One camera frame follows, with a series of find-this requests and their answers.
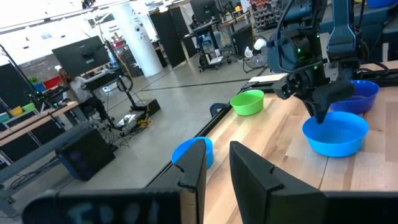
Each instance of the light blue bowl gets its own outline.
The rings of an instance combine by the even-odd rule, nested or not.
[[[303,125],[303,133],[311,148],[330,157],[344,157],[358,152],[368,131],[368,122],[347,112],[329,112],[322,124],[311,117]]]
[[[193,143],[195,143],[196,140],[198,139],[203,139],[205,140],[205,144],[206,144],[206,168],[209,169],[211,167],[211,165],[213,164],[213,160],[214,160],[214,154],[213,154],[213,142],[211,141],[211,139],[206,138],[206,137],[195,137],[195,138],[191,138],[189,140],[186,140],[184,143],[182,143],[181,145],[179,145],[179,147],[177,147],[172,156],[172,163],[176,163],[178,161],[178,159],[189,149],[189,147],[191,147],[193,145]]]

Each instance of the gray floor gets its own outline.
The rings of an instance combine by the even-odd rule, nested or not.
[[[210,120],[209,107],[212,103],[228,102],[248,79],[260,72],[255,70],[246,74],[242,71],[242,64],[235,62],[231,65],[222,65],[218,71],[206,70],[199,73],[197,63],[198,59],[193,58],[173,70],[165,68],[153,77],[135,78],[133,90],[137,95],[143,100],[157,99],[162,108],[152,117],[153,125],[131,138],[129,147],[118,149],[115,152],[116,159],[91,180],[87,182],[73,180],[68,171],[62,165],[58,165],[15,194],[14,198],[17,201],[14,207],[21,210],[28,200],[48,189],[144,187],[168,163],[172,151],[181,142],[192,138]],[[214,84],[223,81],[231,82]],[[109,108],[108,113],[116,120],[128,112],[130,102],[126,94],[113,90],[105,100],[105,105]],[[52,156],[43,158],[30,170]],[[12,221],[0,218],[0,223],[12,223]]]

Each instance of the wooden desk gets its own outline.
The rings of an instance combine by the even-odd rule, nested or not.
[[[386,63],[398,68],[398,62]],[[398,190],[398,87],[382,88],[363,117],[369,132],[363,148],[344,158],[314,152],[302,133],[309,118],[303,103],[274,94],[253,116],[231,110],[208,134],[214,163],[207,171],[205,223],[242,223],[229,171],[229,142],[239,141],[300,180],[320,190]]]
[[[25,121],[11,127],[11,129],[7,129],[3,132],[0,133],[0,146],[3,146],[12,140],[15,140],[16,138],[20,137],[21,135],[39,127],[40,125],[46,123],[47,121],[50,121],[52,118],[49,116],[49,113],[52,114],[52,116],[60,116],[61,114],[75,108],[79,104],[76,101],[73,102],[68,102],[67,106],[55,111],[54,109],[48,109],[43,111],[43,113],[38,114],[37,116],[33,116],[29,119],[26,119]]]

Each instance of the woman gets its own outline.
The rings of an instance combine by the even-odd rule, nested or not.
[[[88,90],[83,89],[85,86],[85,79],[83,77],[77,76],[74,79],[71,79],[69,74],[63,68],[58,71],[58,74],[62,79],[63,85],[69,86],[70,88],[70,90],[63,94],[64,98],[77,101],[83,112],[85,112],[85,108],[87,106],[92,106],[99,113],[99,117],[102,121],[106,119],[105,107],[101,100],[94,98]]]

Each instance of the white column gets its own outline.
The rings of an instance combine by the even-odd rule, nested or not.
[[[148,34],[131,3],[116,5],[111,8],[112,15],[119,24],[134,58],[146,77],[162,71],[162,64],[157,57]]]

